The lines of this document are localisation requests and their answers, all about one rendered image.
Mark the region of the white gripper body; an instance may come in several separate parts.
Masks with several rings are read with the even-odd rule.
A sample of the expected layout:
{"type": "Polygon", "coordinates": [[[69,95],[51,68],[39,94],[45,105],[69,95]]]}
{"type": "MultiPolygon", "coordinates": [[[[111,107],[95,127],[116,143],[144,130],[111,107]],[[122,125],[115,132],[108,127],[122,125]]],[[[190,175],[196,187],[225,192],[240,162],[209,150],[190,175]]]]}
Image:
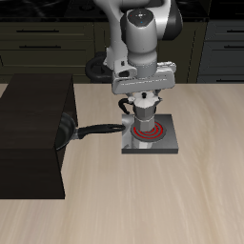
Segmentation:
{"type": "Polygon", "coordinates": [[[158,63],[157,71],[151,77],[136,78],[113,75],[112,92],[114,94],[125,94],[170,89],[175,85],[175,72],[175,63],[168,61],[158,63]]]}

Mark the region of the silver moka pot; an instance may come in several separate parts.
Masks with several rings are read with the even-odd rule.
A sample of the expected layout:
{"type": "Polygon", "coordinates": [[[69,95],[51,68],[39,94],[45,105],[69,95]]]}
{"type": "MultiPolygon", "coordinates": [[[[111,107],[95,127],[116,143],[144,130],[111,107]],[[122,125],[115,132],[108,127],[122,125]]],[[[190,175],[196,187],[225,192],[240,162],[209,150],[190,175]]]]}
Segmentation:
{"type": "Polygon", "coordinates": [[[159,91],[140,91],[118,102],[118,106],[129,114],[125,105],[132,105],[134,116],[131,124],[132,147],[149,149],[165,135],[163,126],[155,120],[156,106],[161,102],[159,91]]]}

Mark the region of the dark grey stove plate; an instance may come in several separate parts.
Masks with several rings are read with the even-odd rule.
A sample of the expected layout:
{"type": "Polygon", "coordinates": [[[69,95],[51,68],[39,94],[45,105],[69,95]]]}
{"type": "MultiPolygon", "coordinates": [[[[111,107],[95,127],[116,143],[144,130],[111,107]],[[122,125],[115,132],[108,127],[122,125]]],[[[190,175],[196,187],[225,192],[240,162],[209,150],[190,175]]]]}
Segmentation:
{"type": "Polygon", "coordinates": [[[135,128],[132,114],[122,115],[122,153],[178,153],[178,144],[170,114],[157,114],[148,132],[135,128]]]}

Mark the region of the grey drawer cabinet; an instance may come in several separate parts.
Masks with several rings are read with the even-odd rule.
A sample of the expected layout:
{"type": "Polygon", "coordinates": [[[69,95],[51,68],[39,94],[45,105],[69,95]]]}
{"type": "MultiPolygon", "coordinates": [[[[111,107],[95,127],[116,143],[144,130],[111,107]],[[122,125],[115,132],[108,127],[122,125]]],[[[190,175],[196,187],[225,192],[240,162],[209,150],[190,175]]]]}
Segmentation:
{"type": "Polygon", "coordinates": [[[244,20],[208,23],[197,83],[244,84],[244,20]]]}

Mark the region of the black frying pan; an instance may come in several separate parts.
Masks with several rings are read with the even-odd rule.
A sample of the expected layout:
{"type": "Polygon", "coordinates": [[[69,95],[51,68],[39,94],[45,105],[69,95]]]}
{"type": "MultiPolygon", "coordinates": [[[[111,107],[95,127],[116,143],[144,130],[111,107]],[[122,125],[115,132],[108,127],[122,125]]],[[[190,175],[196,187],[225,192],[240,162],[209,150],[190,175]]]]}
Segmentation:
{"type": "Polygon", "coordinates": [[[125,129],[126,127],[120,124],[98,124],[77,128],[74,120],[63,112],[55,138],[55,148],[60,151],[65,148],[71,140],[83,139],[88,134],[123,132],[125,129]]]}

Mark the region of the dark kitchen cupboards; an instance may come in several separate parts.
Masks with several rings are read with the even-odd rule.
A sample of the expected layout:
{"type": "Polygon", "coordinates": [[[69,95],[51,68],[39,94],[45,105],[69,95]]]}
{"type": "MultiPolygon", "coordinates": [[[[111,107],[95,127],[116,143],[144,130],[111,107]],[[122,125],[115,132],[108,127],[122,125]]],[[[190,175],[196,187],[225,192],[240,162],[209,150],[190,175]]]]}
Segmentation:
{"type": "MultiPolygon", "coordinates": [[[[196,81],[207,0],[175,0],[184,24],[173,41],[159,41],[159,61],[173,61],[177,83],[196,81]]],[[[85,66],[111,43],[104,11],[92,0],[0,0],[0,83],[16,73],[71,73],[88,83],[85,66]]]]}

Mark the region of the dark wooden cabinet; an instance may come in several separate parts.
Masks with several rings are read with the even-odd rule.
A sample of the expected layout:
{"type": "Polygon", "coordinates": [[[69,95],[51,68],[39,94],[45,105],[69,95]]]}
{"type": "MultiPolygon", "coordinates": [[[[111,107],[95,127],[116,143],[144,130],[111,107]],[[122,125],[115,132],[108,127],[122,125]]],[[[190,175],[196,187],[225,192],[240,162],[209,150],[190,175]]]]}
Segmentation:
{"type": "Polygon", "coordinates": [[[72,75],[19,73],[0,97],[0,199],[63,199],[63,113],[76,118],[72,75]]]}

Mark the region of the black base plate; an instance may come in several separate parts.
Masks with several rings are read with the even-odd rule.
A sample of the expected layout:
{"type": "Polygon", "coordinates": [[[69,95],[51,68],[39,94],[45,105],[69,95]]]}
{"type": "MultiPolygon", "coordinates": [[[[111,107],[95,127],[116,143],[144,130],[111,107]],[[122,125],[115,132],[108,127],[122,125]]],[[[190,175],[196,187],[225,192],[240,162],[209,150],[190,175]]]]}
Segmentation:
{"type": "Polygon", "coordinates": [[[104,51],[99,51],[91,59],[85,68],[85,74],[93,84],[110,84],[112,82],[112,70],[103,64],[107,57],[104,51]]]}

